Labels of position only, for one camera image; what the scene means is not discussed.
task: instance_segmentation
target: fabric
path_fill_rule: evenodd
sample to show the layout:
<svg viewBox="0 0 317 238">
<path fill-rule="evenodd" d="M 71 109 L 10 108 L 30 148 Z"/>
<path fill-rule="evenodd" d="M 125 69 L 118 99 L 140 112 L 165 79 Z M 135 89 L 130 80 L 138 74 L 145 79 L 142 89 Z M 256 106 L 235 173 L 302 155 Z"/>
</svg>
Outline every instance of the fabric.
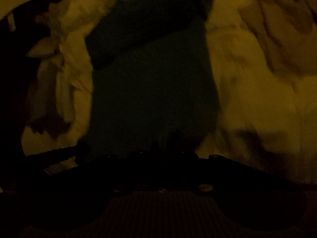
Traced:
<svg viewBox="0 0 317 238">
<path fill-rule="evenodd" d="M 64 110 L 74 112 L 73 129 L 58 138 L 63 144 L 46 133 L 41 136 L 26 129 L 23 149 L 67 147 L 87 133 L 92 66 L 84 38 L 115 1 L 64 0 L 58 5 L 52 35 L 57 36 L 65 56 L 61 79 L 66 87 L 67 83 L 75 87 L 71 103 L 75 110 Z M 205 27 L 221 113 L 216 133 L 210 133 L 196 153 L 204 158 L 220 154 L 295 182 L 317 183 L 317 97 L 311 92 L 317 89 L 317 78 L 295 76 L 292 86 L 272 73 L 259 41 L 239 12 L 255 1 L 213 1 Z M 57 100 L 61 108 L 68 108 L 69 101 L 59 95 Z"/>
<path fill-rule="evenodd" d="M 215 128 L 219 102 L 200 17 L 184 30 L 121 54 L 93 71 L 93 80 L 91 119 L 83 137 L 91 146 L 87 160 L 104 154 L 125 158 L 149 151 L 154 141 L 166 150 L 176 132 L 186 143 Z M 195 150 L 192 146 L 175 149 Z"/>
<path fill-rule="evenodd" d="M 241 15 L 274 74 L 317 74 L 317 0 L 258 0 Z"/>
<path fill-rule="evenodd" d="M 221 115 L 216 134 L 197 153 L 220 154 L 298 183 L 316 183 L 316 95 L 311 91 L 317 78 L 285 82 L 272 73 L 259 41 L 238 16 L 254 1 L 227 4 L 223 11 L 234 12 L 235 18 L 211 14 L 210 22 L 218 24 L 207 41 Z"/>
<path fill-rule="evenodd" d="M 125 51 L 187 28 L 196 15 L 206 20 L 206 14 L 202 0 L 119 0 L 86 37 L 92 65 L 106 67 Z"/>
<path fill-rule="evenodd" d="M 51 37 L 43 38 L 27 53 L 27 57 L 45 58 L 54 55 L 55 49 Z"/>
</svg>

